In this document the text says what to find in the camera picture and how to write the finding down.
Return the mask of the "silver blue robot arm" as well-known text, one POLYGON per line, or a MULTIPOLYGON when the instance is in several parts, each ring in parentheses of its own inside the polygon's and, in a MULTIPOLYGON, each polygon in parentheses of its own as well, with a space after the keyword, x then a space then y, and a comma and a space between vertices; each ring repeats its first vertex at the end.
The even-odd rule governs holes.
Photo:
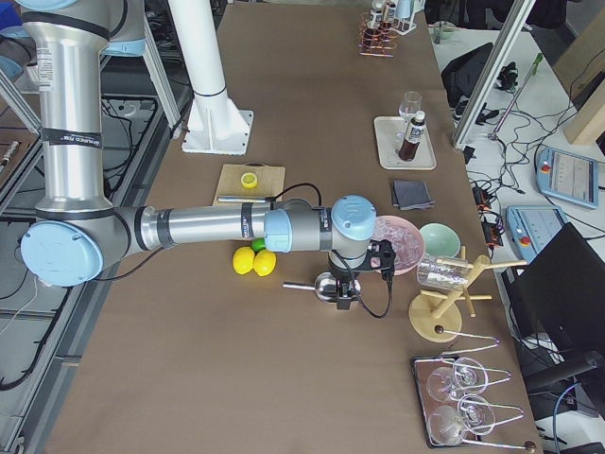
POLYGON ((45 195, 21 254, 45 283, 77 286, 139 252, 258 237, 272 252, 327 252, 340 308, 360 300, 360 272, 392 279, 394 251, 373 239, 375 208, 357 195, 331 207, 276 196, 182 210, 113 205, 103 185, 100 58, 145 53, 144 5, 25 1, 21 8, 36 44, 45 173, 45 195))

